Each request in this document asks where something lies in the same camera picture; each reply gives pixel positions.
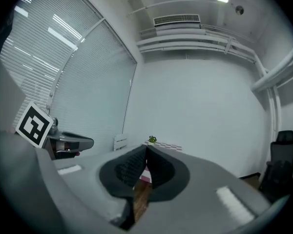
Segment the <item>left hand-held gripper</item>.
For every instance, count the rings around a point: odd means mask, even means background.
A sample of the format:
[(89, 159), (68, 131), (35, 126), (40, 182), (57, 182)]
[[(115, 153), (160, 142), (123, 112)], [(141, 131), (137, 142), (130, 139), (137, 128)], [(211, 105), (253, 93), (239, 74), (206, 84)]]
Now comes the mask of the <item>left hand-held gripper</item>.
[(62, 140), (57, 136), (58, 119), (29, 102), (16, 126), (16, 134), (22, 136), (37, 148), (46, 149), (51, 159), (74, 158), (77, 152), (93, 147), (94, 140), (71, 132), (62, 132)]

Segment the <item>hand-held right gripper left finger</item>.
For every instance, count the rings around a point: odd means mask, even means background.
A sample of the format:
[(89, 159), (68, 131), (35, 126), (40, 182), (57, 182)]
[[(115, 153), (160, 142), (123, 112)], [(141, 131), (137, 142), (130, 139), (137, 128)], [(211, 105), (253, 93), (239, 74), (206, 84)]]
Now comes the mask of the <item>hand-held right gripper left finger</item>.
[(107, 192), (118, 198), (132, 199), (133, 188), (146, 167), (145, 145), (141, 145), (105, 163), (99, 178)]

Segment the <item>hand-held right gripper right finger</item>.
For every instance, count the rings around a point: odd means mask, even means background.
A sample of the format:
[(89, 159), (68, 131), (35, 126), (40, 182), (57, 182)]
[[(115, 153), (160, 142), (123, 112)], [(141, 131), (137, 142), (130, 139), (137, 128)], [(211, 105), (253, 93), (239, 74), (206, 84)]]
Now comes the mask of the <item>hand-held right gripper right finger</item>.
[(155, 146), (146, 148), (146, 166), (151, 175), (149, 202), (173, 200), (188, 185), (190, 172), (182, 161)]

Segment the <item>red white checkered tablecloth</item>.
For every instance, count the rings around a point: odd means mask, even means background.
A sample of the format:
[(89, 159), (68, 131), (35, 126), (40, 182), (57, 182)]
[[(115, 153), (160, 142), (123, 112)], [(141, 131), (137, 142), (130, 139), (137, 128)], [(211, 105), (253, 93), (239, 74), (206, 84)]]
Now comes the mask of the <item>red white checkered tablecloth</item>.
[[(148, 141), (145, 141), (143, 144), (144, 145), (154, 145), (156, 147), (161, 147), (161, 148), (165, 148), (168, 150), (174, 150), (174, 151), (178, 151), (178, 152), (181, 152), (183, 150), (181, 146), (167, 144), (164, 142), (155, 142), (154, 144), (150, 144)], [(151, 173), (150, 173), (147, 165), (146, 165), (144, 171), (142, 172), (142, 174), (140, 175), (139, 179), (144, 182), (152, 183)]]

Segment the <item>white window blinds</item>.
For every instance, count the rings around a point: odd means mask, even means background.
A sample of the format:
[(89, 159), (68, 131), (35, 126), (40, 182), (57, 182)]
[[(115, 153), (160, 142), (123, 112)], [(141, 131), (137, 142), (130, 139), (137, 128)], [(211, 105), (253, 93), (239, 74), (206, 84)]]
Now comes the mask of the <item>white window blinds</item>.
[(88, 0), (19, 0), (0, 59), (58, 128), (93, 139), (82, 156), (110, 152), (122, 133), (136, 60)]

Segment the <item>black office chair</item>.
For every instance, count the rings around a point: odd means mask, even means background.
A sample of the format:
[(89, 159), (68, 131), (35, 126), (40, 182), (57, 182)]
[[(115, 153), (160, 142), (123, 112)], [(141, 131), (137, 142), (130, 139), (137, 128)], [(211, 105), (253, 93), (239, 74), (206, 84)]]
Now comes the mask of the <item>black office chair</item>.
[(259, 191), (271, 203), (287, 195), (293, 179), (293, 131), (278, 132), (276, 141), (270, 144), (270, 161)]

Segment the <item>white ceiling pipes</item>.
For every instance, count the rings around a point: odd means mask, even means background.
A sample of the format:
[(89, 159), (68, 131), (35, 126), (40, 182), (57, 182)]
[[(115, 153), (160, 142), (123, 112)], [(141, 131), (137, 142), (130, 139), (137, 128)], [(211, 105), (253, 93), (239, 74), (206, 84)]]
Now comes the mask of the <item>white ceiling pipes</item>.
[(173, 50), (206, 50), (232, 55), (255, 64), (260, 76), (268, 73), (257, 53), (240, 40), (250, 41), (243, 35), (211, 25), (159, 26), (141, 32), (136, 42), (140, 53)]

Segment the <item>white air conditioner vent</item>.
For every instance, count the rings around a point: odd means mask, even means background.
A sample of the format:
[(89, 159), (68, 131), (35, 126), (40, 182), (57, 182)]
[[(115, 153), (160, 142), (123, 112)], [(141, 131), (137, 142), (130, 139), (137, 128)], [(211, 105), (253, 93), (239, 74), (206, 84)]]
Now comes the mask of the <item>white air conditioner vent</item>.
[(155, 28), (198, 28), (201, 29), (201, 19), (198, 14), (175, 14), (153, 18)]

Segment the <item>large white duct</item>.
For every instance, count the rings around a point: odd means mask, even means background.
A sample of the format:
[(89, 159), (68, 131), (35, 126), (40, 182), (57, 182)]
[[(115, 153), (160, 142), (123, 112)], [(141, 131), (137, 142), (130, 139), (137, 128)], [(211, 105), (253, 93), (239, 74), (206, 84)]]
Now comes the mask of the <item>large white duct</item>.
[(255, 82), (251, 86), (251, 90), (254, 91), (262, 91), (266, 88), (269, 88), (268, 84), (281, 75), (282, 72), (286, 71), (290, 65), (293, 64), (293, 48), (292, 50), (285, 56), (285, 58), (272, 70), (266, 73), (261, 79)]

